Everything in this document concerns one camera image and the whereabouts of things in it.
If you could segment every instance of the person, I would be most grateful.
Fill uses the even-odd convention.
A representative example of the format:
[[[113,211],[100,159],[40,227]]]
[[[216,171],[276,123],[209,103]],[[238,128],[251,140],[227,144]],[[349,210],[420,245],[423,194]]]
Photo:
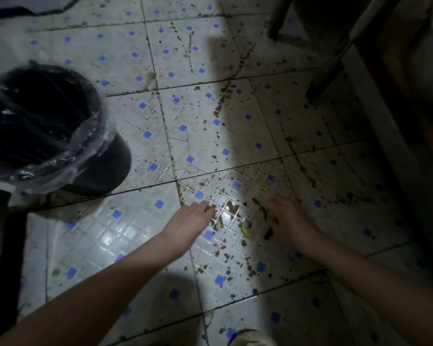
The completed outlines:
[[[326,266],[409,342],[433,345],[433,289],[328,238],[285,199],[264,205],[275,237]],[[207,202],[181,207],[162,232],[25,317],[0,338],[0,346],[98,345],[141,288],[189,250],[215,213]],[[238,333],[230,344],[275,345],[254,330]]]

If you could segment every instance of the blue square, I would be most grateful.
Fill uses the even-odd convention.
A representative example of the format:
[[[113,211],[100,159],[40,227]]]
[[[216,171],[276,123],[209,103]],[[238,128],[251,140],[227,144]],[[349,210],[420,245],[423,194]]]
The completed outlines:
[[[154,163],[151,163],[151,165],[149,165],[149,170],[151,170],[152,172],[154,172],[155,170],[157,170],[158,166]]]
[[[119,217],[122,215],[122,213],[119,211],[119,210],[115,210],[113,213],[112,213],[112,217],[114,217],[115,219],[119,219]]]
[[[281,319],[281,315],[279,313],[273,312],[273,314],[271,314],[271,320],[276,324],[279,324],[280,319]]]
[[[164,202],[162,200],[158,200],[154,205],[156,206],[156,208],[158,209],[162,209]]]
[[[211,240],[213,238],[213,232],[208,229],[207,232],[205,232],[204,237],[207,238],[208,240]]]
[[[77,273],[77,270],[74,267],[69,268],[69,270],[66,273],[67,279],[74,278],[75,274]]]
[[[257,271],[264,272],[265,268],[266,268],[266,265],[262,261],[258,262]]]
[[[170,296],[170,299],[172,301],[176,301],[178,299],[178,297],[179,297],[179,291],[176,290],[176,289],[172,289],[172,291],[170,292],[169,296]]]
[[[69,231],[72,231],[76,225],[77,225],[77,223],[75,223],[74,221],[69,221],[69,222],[66,224],[66,228],[67,228]]]
[[[218,284],[220,287],[222,287],[225,279],[226,278],[218,275],[215,279],[215,283]]]
[[[313,297],[311,303],[316,308],[321,306],[321,300],[319,300],[317,297]]]
[[[236,335],[237,331],[235,331],[234,329],[229,328],[228,331],[226,332],[226,337],[228,339],[232,339],[234,335]]]
[[[116,257],[116,261],[119,261],[119,260],[121,260],[121,259],[123,259],[125,257],[125,255],[124,254],[122,254],[122,253],[120,253],[117,257]]]
[[[132,313],[132,308],[130,307],[130,306],[128,306],[126,309],[125,309],[125,311],[124,311],[124,317],[128,317],[128,315],[130,314],[130,313]]]

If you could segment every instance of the trash can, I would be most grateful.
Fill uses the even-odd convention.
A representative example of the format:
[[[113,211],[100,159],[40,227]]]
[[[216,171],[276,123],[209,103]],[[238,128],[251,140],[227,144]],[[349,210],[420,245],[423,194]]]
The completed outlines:
[[[0,181],[94,197],[120,185],[130,166],[104,97],[84,76],[36,61],[0,75]]]

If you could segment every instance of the clear plastic bin liner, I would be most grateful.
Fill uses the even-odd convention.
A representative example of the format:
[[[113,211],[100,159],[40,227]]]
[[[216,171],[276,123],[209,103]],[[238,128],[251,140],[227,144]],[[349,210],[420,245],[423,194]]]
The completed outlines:
[[[115,134],[104,97],[76,71],[29,61],[0,75],[0,181],[31,194],[54,191]]]

